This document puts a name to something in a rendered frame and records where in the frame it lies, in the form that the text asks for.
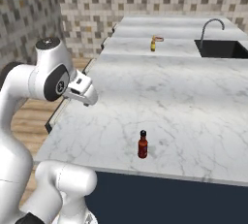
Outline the red condiment bottle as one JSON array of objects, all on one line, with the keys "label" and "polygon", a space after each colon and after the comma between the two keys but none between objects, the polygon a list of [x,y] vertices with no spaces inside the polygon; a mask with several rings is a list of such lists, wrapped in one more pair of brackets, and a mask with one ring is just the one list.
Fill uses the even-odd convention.
[{"label": "red condiment bottle", "polygon": [[147,157],[147,147],[148,147],[148,141],[146,139],[146,131],[141,130],[140,139],[139,139],[139,151],[138,151],[139,158],[144,159]]}]

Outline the black sink basin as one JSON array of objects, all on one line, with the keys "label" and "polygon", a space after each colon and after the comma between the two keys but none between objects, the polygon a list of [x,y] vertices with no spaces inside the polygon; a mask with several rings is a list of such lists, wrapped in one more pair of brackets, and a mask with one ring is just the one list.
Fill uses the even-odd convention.
[{"label": "black sink basin", "polygon": [[239,41],[195,40],[201,57],[248,59],[248,49]]}]

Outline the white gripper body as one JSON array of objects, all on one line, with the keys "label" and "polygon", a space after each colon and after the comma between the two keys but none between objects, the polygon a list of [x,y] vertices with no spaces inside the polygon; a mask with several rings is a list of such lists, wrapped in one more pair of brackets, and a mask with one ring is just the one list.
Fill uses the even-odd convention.
[{"label": "white gripper body", "polygon": [[82,102],[84,105],[95,105],[98,101],[98,94],[91,82],[89,83],[76,83],[71,82],[64,96]]}]

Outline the dark blue counter cabinet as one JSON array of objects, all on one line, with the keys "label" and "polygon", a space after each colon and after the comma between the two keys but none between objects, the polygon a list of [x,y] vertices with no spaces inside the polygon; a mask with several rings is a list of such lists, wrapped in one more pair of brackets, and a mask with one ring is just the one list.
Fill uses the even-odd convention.
[{"label": "dark blue counter cabinet", "polygon": [[248,188],[97,173],[86,197],[99,224],[248,224]]}]

